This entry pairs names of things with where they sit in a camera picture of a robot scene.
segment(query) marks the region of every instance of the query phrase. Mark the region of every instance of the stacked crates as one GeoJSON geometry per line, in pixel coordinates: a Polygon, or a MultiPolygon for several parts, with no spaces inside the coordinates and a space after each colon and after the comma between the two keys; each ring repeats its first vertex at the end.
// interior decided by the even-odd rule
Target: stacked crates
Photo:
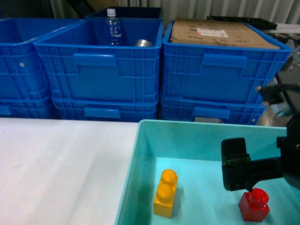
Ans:
{"type": "Polygon", "coordinates": [[[264,113],[255,91],[280,70],[291,49],[247,25],[280,49],[170,43],[173,22],[163,38],[164,68],[160,92],[163,120],[218,118],[255,125],[264,113]]]}
{"type": "Polygon", "coordinates": [[[163,23],[120,19],[122,46],[106,44],[106,18],[82,21],[34,42],[67,120],[157,119],[163,23]],[[139,39],[152,47],[136,47],[139,39]]]}
{"type": "Polygon", "coordinates": [[[35,40],[78,22],[12,18],[0,21],[0,117],[58,118],[35,40]]]}

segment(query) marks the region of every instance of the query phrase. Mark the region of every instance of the red toy brick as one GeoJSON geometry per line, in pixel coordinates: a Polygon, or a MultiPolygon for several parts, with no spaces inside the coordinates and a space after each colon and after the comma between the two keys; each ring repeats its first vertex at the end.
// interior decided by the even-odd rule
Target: red toy brick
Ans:
{"type": "Polygon", "coordinates": [[[259,188],[254,188],[251,193],[245,192],[239,202],[243,219],[262,222],[270,211],[267,205],[268,201],[267,193],[259,188]]]}

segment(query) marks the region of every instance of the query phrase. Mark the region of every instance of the teal plastic tray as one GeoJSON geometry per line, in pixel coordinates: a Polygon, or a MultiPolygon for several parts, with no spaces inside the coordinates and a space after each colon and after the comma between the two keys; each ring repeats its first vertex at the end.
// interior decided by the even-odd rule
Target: teal plastic tray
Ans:
{"type": "MultiPolygon", "coordinates": [[[[244,190],[223,187],[221,141],[244,137],[253,160],[277,157],[276,137],[285,128],[143,120],[121,198],[116,225],[257,224],[244,222],[238,203],[244,190]],[[178,175],[172,218],[153,214],[153,199],[164,169],[178,175]]],[[[300,224],[300,191],[283,178],[258,182],[270,200],[260,224],[300,224]]]]}

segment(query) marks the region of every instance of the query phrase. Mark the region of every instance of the crate handle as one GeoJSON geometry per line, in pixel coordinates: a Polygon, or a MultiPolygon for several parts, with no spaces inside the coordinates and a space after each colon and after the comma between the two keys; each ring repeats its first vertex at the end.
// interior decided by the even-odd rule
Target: crate handle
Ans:
{"type": "Polygon", "coordinates": [[[99,109],[93,107],[85,107],[84,115],[100,118],[121,118],[119,109],[99,109]]]}
{"type": "Polygon", "coordinates": [[[202,65],[244,68],[246,56],[204,54],[202,65]]]}
{"type": "Polygon", "coordinates": [[[0,105],[0,115],[12,115],[11,107],[8,105],[0,105]]]}
{"type": "Polygon", "coordinates": [[[198,116],[198,117],[228,119],[229,115],[230,115],[230,110],[228,109],[211,109],[211,108],[195,107],[193,111],[193,116],[198,116]]]}
{"type": "Polygon", "coordinates": [[[115,56],[109,54],[82,54],[74,53],[73,61],[75,65],[81,66],[117,66],[115,56]]]}

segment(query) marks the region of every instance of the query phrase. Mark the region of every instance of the white tabletop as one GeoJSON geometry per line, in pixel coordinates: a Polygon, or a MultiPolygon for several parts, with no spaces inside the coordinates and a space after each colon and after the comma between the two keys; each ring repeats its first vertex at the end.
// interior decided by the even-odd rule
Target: white tabletop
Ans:
{"type": "Polygon", "coordinates": [[[1,225],[113,224],[137,127],[0,118],[1,225]]]}

